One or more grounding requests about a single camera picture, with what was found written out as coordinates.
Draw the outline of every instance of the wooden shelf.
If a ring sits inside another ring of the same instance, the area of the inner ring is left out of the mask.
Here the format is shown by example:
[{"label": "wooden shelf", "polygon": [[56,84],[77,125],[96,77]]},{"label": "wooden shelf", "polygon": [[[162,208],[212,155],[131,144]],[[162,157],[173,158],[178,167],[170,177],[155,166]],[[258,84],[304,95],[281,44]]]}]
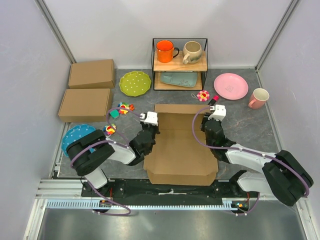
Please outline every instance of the wooden shelf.
[{"label": "wooden shelf", "polygon": [[154,52],[153,71],[155,72],[206,72],[208,70],[206,51],[202,52],[201,59],[194,64],[183,64],[182,51],[170,62],[163,63],[158,61],[157,52]]},{"label": "wooden shelf", "polygon": [[201,81],[201,73],[197,73],[198,77],[196,80],[196,84],[194,87],[188,86],[177,86],[166,84],[161,81],[161,72],[156,72],[154,77],[154,90],[184,90],[184,91],[195,91],[195,90],[202,90],[202,81]]}]

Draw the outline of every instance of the cardboard box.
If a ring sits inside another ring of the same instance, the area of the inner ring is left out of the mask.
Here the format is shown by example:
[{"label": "cardboard box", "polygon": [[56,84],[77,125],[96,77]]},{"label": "cardboard box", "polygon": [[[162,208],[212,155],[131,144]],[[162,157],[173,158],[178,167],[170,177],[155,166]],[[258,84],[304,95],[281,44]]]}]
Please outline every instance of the cardboard box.
[{"label": "cardboard box", "polygon": [[110,89],[67,89],[58,116],[66,123],[105,122],[112,96]]},{"label": "cardboard box", "polygon": [[71,89],[113,89],[115,64],[112,59],[73,63],[70,69]]},{"label": "cardboard box", "polygon": [[[143,168],[153,184],[209,186],[216,178],[218,161],[210,149],[200,145],[192,134],[192,120],[204,105],[156,104],[160,134]],[[203,114],[195,121],[195,134],[205,143],[200,131]]]}]

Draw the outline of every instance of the plate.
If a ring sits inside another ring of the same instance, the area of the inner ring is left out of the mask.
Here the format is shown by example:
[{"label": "plate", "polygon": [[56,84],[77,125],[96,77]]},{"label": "plate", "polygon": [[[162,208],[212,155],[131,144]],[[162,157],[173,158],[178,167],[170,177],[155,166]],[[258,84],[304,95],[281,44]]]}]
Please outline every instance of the plate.
[{"label": "plate", "polygon": [[145,94],[151,86],[151,79],[143,71],[126,73],[119,82],[121,92],[127,96],[137,97]]},{"label": "plate", "polygon": [[192,88],[196,85],[197,79],[196,72],[163,72],[160,81],[164,84]]},{"label": "plate", "polygon": [[76,125],[73,128],[69,129],[64,137],[62,138],[61,149],[64,152],[64,155],[68,157],[67,147],[73,142],[79,140],[80,138],[94,132],[96,129],[93,126],[88,124]]},{"label": "plate", "polygon": [[242,99],[248,93],[246,80],[234,73],[224,73],[214,80],[215,91],[228,100]]}]

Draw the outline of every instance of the mug handle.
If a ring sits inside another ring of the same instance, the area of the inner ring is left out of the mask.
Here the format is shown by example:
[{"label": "mug handle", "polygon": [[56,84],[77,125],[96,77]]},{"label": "mug handle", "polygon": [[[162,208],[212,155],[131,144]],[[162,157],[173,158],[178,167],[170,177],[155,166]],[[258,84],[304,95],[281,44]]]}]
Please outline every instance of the mug handle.
[{"label": "mug handle", "polygon": [[256,101],[257,101],[256,99],[253,99],[251,102],[249,102],[248,107],[252,108],[252,104],[254,104]]},{"label": "mug handle", "polygon": [[179,55],[179,52],[180,52],[179,48],[177,48],[177,47],[175,47],[174,50],[177,50],[178,52],[177,52],[176,55],[173,56],[173,58],[175,58],[176,56],[178,56],[178,55]]},{"label": "mug handle", "polygon": [[190,54],[189,53],[187,53],[185,56],[184,56],[184,58],[183,58],[183,60],[182,60],[182,63],[183,64],[187,64],[189,61],[187,60],[187,58],[190,56]]}]

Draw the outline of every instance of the beige mug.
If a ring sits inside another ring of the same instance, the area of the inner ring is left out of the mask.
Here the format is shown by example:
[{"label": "beige mug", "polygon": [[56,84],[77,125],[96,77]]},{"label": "beige mug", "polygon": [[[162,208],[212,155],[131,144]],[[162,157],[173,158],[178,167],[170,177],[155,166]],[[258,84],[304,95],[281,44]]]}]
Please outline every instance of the beige mug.
[{"label": "beige mug", "polygon": [[269,97],[270,95],[267,90],[263,88],[257,88],[253,91],[248,106],[252,109],[261,108],[269,99]]},{"label": "beige mug", "polygon": [[196,41],[188,41],[183,48],[183,64],[195,64],[202,56],[202,47]]}]

